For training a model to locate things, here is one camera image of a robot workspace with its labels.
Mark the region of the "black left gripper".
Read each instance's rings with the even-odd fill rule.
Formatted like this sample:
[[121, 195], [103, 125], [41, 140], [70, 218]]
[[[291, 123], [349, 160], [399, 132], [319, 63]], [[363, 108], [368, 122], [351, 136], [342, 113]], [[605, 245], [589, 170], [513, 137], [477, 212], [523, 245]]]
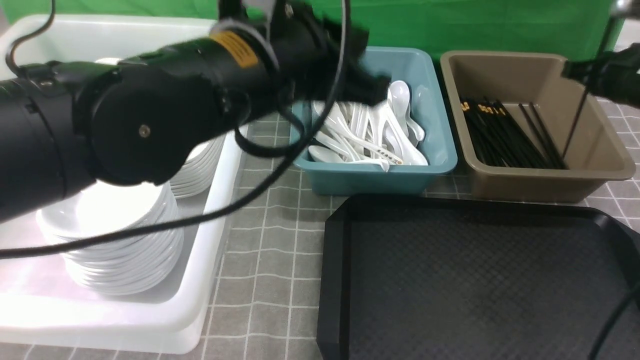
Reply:
[[360, 61], [367, 29], [318, 18], [302, 0], [220, 0], [217, 41], [229, 44], [239, 68], [282, 105], [299, 100], [380, 104], [391, 79]]

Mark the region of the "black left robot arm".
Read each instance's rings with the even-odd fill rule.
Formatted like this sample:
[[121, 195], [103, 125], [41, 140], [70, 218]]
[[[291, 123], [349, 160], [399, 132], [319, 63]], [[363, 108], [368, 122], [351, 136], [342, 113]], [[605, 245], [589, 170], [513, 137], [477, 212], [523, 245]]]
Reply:
[[210, 34], [120, 60], [16, 66], [1, 82], [1, 220], [71, 198], [100, 181], [162, 185], [196, 146], [234, 132], [256, 157], [294, 146], [253, 145], [240, 128], [297, 101], [375, 106], [391, 79], [361, 65], [368, 30], [317, 18], [301, 0], [220, 0]]

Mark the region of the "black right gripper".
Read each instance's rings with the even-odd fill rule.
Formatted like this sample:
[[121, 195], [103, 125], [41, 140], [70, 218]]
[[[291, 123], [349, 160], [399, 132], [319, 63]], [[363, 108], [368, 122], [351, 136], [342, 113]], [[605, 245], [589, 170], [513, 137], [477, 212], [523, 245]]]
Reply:
[[640, 106], [640, 48], [632, 43], [620, 51], [609, 51], [608, 45], [616, 23], [622, 19], [638, 19], [638, 0], [611, 2], [605, 30], [593, 59], [567, 61], [562, 77], [584, 86], [585, 93], [637, 109]]

